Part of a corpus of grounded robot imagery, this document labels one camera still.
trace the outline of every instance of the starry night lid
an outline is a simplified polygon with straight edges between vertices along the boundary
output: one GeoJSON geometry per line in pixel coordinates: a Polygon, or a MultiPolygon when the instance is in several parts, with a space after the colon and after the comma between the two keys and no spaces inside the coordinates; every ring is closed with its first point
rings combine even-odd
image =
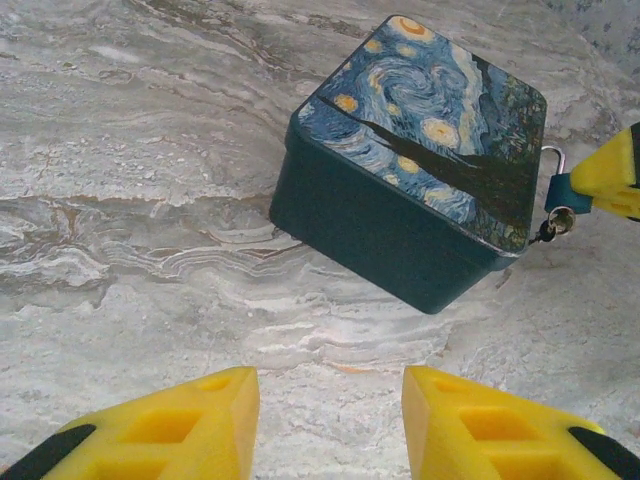
{"type": "Polygon", "coordinates": [[[545,116],[530,85],[393,16],[294,120],[312,141],[511,256],[529,238],[545,116]]]}

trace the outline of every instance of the small padlock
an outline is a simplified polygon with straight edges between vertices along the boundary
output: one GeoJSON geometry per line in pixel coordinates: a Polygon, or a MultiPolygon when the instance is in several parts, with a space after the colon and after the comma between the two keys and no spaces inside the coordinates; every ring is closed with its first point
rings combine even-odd
{"type": "Polygon", "coordinates": [[[593,197],[577,193],[571,188],[571,174],[564,173],[564,152],[552,146],[544,146],[542,150],[552,150],[558,155],[558,168],[549,182],[547,200],[544,204],[545,212],[551,213],[555,208],[568,207],[576,215],[590,213],[593,197]]]}

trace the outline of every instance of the square tin box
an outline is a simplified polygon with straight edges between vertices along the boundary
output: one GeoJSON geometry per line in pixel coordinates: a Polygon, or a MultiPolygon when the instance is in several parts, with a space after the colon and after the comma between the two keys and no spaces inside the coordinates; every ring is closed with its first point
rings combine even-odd
{"type": "Polygon", "coordinates": [[[536,89],[389,17],[293,113],[273,223],[424,313],[526,249],[536,89]]]}

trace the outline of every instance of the white marble veining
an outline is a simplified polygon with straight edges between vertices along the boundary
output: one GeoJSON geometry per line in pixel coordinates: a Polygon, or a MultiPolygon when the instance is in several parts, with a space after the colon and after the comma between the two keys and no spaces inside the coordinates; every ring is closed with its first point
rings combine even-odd
{"type": "Polygon", "coordinates": [[[638,225],[580,217],[429,317],[269,223],[290,113],[391,13],[539,88],[569,164],[640,120],[638,84],[526,0],[0,3],[0,462],[239,364],[256,479],[407,479],[415,363],[640,453],[638,225]]]}

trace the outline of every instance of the yellow clamp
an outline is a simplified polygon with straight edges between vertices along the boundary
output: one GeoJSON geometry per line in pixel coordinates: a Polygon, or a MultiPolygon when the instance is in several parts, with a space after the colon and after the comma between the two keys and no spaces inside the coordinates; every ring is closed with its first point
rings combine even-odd
{"type": "Polygon", "coordinates": [[[571,188],[593,206],[640,221],[640,122],[621,131],[571,171],[571,188]]]}

